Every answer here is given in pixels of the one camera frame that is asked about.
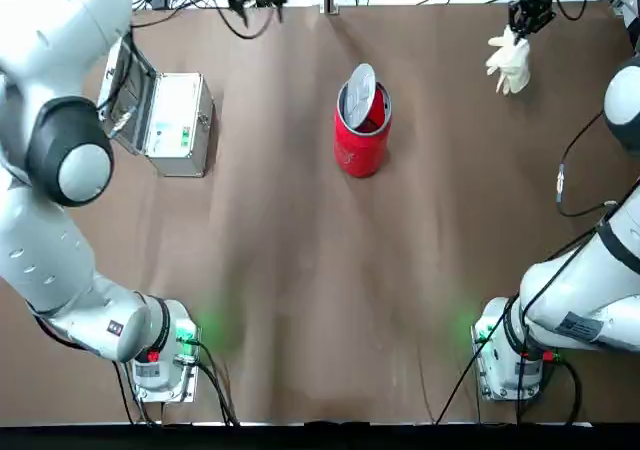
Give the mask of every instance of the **white glove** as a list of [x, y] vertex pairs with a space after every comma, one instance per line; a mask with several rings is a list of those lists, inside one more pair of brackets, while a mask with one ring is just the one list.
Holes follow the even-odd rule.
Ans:
[[486, 62], [487, 75], [500, 69], [500, 79], [496, 87], [496, 93], [502, 86], [502, 93], [508, 95], [518, 93], [529, 83], [531, 74], [529, 73], [529, 51], [531, 47], [529, 42], [521, 38], [517, 44], [516, 34], [511, 31], [509, 25], [504, 29], [501, 37], [493, 37], [489, 39], [489, 45], [492, 47], [500, 47], [496, 53], [491, 55]]

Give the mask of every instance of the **sticker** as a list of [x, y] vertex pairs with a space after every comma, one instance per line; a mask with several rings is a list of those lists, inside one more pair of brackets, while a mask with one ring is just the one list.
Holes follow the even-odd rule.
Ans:
[[107, 332], [113, 333], [116, 337], [119, 337], [122, 334], [122, 329], [124, 325], [116, 322], [115, 320], [111, 320], [109, 322], [109, 326], [107, 327]]
[[591, 343], [596, 339], [603, 325], [604, 323], [600, 320], [581, 317], [573, 312], [569, 312], [560, 325], [556, 327], [555, 331], [565, 337]]
[[[532, 362], [532, 363], [524, 363], [524, 370], [522, 371], [522, 375], [526, 375], [526, 376], [531, 376], [531, 375], [537, 375], [538, 373], [540, 373], [540, 363], [538, 362]], [[516, 371], [515, 371], [516, 375], [520, 375], [520, 362], [516, 362]]]
[[151, 378], [160, 376], [160, 365], [150, 363], [148, 365], [136, 365], [136, 377]]

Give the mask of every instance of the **case lid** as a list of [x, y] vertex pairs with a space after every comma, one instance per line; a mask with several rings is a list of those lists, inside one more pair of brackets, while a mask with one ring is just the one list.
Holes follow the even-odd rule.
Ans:
[[149, 127], [149, 114], [157, 79], [155, 68], [131, 40], [118, 40], [109, 52], [98, 108], [105, 132], [133, 154], [142, 153]]

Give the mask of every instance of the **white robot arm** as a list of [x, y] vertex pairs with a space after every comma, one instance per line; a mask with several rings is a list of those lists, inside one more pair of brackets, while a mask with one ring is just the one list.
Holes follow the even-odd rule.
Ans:
[[[630, 153], [637, 153], [640, 145], [638, 88], [640, 57], [634, 57], [618, 70], [604, 102], [610, 130]], [[522, 279], [518, 297], [487, 304], [472, 327], [485, 399], [516, 400], [518, 387], [520, 399], [535, 396], [545, 351], [640, 352], [638, 183], [585, 243], [533, 265]]]
[[[0, 276], [37, 317], [103, 358], [133, 359], [146, 401], [189, 401], [195, 371], [182, 340], [197, 328], [178, 302], [144, 296], [96, 272], [88, 242], [61, 207], [106, 188], [113, 153], [87, 72], [129, 31], [131, 0], [33, 0], [0, 19]], [[24, 0], [0, 0], [10, 15]]]

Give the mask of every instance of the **label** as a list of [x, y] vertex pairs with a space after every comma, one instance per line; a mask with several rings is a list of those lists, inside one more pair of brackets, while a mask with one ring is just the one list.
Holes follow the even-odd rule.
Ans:
[[581, 342], [591, 343], [602, 330], [603, 322], [592, 318], [585, 318], [573, 312], [567, 313], [564, 320], [556, 327], [556, 333], [574, 338]]
[[146, 365], [136, 364], [136, 376], [141, 378], [153, 378], [160, 376], [160, 365], [149, 363]]
[[109, 326], [107, 327], [107, 332], [113, 333], [116, 337], [119, 337], [122, 334], [122, 329], [124, 325], [116, 322], [115, 320], [111, 320], [109, 322]]
[[[524, 370], [522, 371], [522, 375], [526, 375], [526, 376], [531, 376], [531, 375], [536, 375], [538, 373], [540, 373], [540, 371], [538, 370], [538, 367], [540, 366], [539, 363], [534, 362], [534, 363], [524, 363]], [[520, 362], [516, 362], [516, 370], [515, 370], [515, 374], [516, 375], [520, 375]]]
[[150, 158], [179, 158], [193, 142], [200, 80], [197, 75], [168, 75], [158, 80], [147, 139]]

